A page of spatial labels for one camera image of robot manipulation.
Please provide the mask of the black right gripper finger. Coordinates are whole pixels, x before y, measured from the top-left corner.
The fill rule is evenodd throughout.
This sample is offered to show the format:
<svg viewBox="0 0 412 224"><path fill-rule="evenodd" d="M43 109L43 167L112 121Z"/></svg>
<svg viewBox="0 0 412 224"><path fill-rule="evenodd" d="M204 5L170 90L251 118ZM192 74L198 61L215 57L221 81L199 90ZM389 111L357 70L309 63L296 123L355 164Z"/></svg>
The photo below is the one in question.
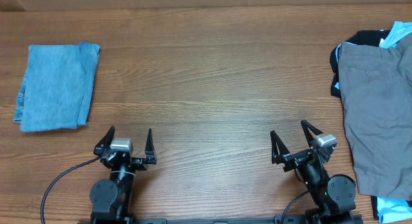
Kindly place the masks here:
<svg viewBox="0 0 412 224"><path fill-rule="evenodd" d="M281 164L285 163L287 156L290 156L290 151L287 149L286 145L282 142L277 133L272 130L270 132L272 150L271 150L271 161L272 163Z"/></svg>
<svg viewBox="0 0 412 224"><path fill-rule="evenodd" d="M303 133L309 147L312 146L312 142L314 141L314 136L312 134L314 134L315 136L323 134L322 131L311 125L311 123L309 123L307 120L302 120L301 126L303 128Z"/></svg>

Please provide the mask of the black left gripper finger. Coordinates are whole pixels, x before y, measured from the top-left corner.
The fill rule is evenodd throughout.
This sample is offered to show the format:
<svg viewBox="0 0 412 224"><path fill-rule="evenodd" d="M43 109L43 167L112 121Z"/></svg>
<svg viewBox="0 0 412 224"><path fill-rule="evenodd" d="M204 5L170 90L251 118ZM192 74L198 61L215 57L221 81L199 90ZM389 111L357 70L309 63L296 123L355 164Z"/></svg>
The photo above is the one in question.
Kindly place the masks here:
<svg viewBox="0 0 412 224"><path fill-rule="evenodd" d="M145 162L146 164L157 164L157 156L156 156L156 151L153 143L153 134L152 134L152 129L149 129L148 134L147 134L147 140L146 140L146 145L145 145Z"/></svg>
<svg viewBox="0 0 412 224"><path fill-rule="evenodd" d="M105 136L96 144L93 150L93 154L102 156L104 151L108 149L115 136L115 127L111 126Z"/></svg>

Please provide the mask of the light blue denim jeans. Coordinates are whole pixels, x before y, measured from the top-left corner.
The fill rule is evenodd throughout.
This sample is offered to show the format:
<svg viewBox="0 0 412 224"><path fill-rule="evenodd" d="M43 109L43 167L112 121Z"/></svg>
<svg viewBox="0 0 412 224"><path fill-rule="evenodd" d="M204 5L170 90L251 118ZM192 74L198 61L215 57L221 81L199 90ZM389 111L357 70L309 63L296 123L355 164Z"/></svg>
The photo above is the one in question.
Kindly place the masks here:
<svg viewBox="0 0 412 224"><path fill-rule="evenodd" d="M76 129L88 121L100 46L31 45L14 122L24 133Z"/></svg>

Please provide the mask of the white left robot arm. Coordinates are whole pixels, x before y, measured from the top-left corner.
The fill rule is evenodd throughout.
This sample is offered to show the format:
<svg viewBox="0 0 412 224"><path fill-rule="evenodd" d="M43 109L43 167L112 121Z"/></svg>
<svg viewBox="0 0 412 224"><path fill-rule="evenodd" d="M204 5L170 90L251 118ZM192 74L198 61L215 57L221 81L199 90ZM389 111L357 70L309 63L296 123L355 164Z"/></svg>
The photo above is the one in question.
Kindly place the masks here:
<svg viewBox="0 0 412 224"><path fill-rule="evenodd" d="M92 202L91 223L136 223L129 206L137 171L146 171L157 163L152 131L148 130L145 157L133 157L129 138L115 138L115 128L95 146L93 154L111 170L109 178L96 182L89 194Z"/></svg>

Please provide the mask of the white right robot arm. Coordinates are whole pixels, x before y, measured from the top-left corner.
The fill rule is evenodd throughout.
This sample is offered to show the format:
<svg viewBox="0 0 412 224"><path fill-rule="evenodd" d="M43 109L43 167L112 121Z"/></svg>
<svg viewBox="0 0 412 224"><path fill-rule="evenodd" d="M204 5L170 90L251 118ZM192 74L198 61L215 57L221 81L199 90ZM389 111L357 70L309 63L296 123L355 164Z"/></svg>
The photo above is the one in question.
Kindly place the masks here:
<svg viewBox="0 0 412 224"><path fill-rule="evenodd" d="M293 171L295 177L306 187L306 191L294 198L274 222L362 223L361 216L353 216L351 213L356 208L355 181L345 174L329 176L324 167L337 146L336 137L322 132L307 120L301 121L301 127L308 148L294 154L274 130L270 132L271 162L282 164L284 172ZM307 194L313 199L315 208L306 210L295 218L289 216L288 211L292 205Z"/></svg>

